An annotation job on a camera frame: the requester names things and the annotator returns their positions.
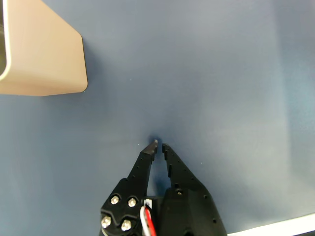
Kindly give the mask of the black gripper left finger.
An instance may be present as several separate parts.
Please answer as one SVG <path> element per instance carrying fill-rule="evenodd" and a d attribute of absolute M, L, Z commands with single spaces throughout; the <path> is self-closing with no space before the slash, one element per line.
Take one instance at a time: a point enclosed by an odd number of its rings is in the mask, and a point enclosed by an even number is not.
<path fill-rule="evenodd" d="M 121 179 L 100 209 L 101 236 L 141 236 L 140 209 L 147 198 L 151 164 L 158 150 L 153 140 L 140 153 L 128 177 Z"/>

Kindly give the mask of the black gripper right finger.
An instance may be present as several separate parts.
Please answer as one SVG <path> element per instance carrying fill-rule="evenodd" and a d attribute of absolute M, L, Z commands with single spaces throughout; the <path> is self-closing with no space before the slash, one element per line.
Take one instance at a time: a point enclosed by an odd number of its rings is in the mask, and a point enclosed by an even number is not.
<path fill-rule="evenodd" d="M 207 188 L 167 144 L 162 145 L 171 187 L 159 213 L 160 236 L 225 236 L 227 232 Z"/>

